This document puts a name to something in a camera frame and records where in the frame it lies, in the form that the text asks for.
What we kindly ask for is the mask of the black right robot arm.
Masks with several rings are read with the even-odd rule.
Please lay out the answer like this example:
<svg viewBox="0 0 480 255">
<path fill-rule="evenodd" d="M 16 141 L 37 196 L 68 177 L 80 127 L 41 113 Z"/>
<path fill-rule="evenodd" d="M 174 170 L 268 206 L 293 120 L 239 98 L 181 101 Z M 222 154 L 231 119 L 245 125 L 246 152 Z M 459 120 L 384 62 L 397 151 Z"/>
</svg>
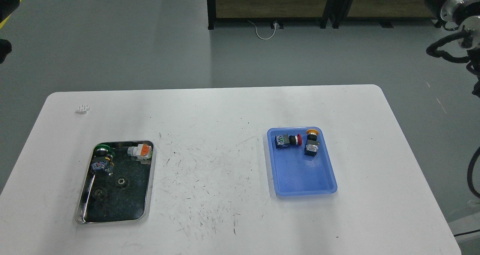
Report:
<svg viewBox="0 0 480 255">
<path fill-rule="evenodd" d="M 437 25 L 451 32 L 429 45 L 427 55 L 450 63 L 466 64 L 467 71 L 479 78 L 480 0 L 424 0 L 424 3 L 437 18 Z M 466 56 L 455 57 L 440 49 L 453 41 L 459 42 Z"/>
</svg>

